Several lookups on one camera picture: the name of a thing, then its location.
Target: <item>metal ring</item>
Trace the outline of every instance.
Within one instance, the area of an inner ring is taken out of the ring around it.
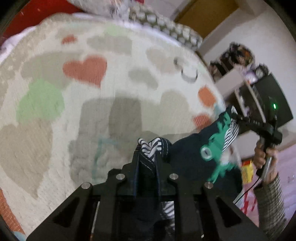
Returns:
[[[206,145],[202,146],[202,148],[200,149],[200,155],[206,161],[211,160],[213,157],[212,151]]]
[[[196,69],[196,76],[195,78],[191,78],[191,77],[188,77],[187,75],[185,75],[183,73],[183,67],[181,65],[178,64],[178,58],[174,58],[174,65],[176,65],[178,68],[181,68],[181,75],[182,75],[182,78],[183,80],[185,80],[186,82],[188,83],[194,83],[196,80],[197,80],[197,77],[198,77],[198,69]]]

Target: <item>polka dot fabric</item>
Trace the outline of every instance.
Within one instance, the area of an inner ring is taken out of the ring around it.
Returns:
[[[25,234],[16,217],[6,202],[3,191],[0,189],[0,214],[11,231]]]
[[[175,23],[142,4],[135,4],[130,9],[130,20],[157,29],[193,51],[202,43],[202,37],[192,28]]]

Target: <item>white fabric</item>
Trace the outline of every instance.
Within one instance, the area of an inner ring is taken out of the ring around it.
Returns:
[[[67,0],[85,12],[113,19],[128,19],[131,0]]]
[[[181,45],[177,40],[168,37],[164,33],[162,33],[159,30],[156,30],[154,28],[148,27],[148,26],[142,26],[139,23],[131,23],[127,21],[121,21],[121,20],[107,20],[104,17],[92,15],[92,14],[87,14],[87,13],[73,13],[73,16],[81,19],[93,19],[93,20],[98,20],[98,21],[109,21],[113,23],[117,23],[118,25],[124,26],[126,28],[130,29],[138,29],[142,28],[145,29],[147,32],[151,33],[152,35],[161,38],[169,43],[173,43],[175,45]],[[14,49],[14,47],[22,40],[23,37],[27,36],[30,32],[34,31],[36,29],[36,26],[28,27],[25,30],[23,30],[21,33],[16,34],[8,38],[3,45],[0,47],[0,64],[9,56],[11,51]]]

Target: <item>red surface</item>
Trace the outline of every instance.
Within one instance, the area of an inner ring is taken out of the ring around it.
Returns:
[[[39,24],[43,19],[58,12],[71,14],[81,12],[81,10],[66,0],[31,0],[14,17],[4,32],[3,37],[7,39],[12,35],[20,33],[27,27]]]

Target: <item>human hand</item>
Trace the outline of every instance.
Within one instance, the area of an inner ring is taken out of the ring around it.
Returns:
[[[278,171],[276,170],[276,164],[278,162],[278,151],[275,148],[267,148],[266,153],[261,150],[262,143],[260,141],[257,142],[255,151],[255,156],[253,158],[253,163],[257,167],[257,169],[261,169],[265,164],[265,156],[272,156],[271,165],[266,176],[266,179],[262,182],[264,185],[270,184],[276,178]]]

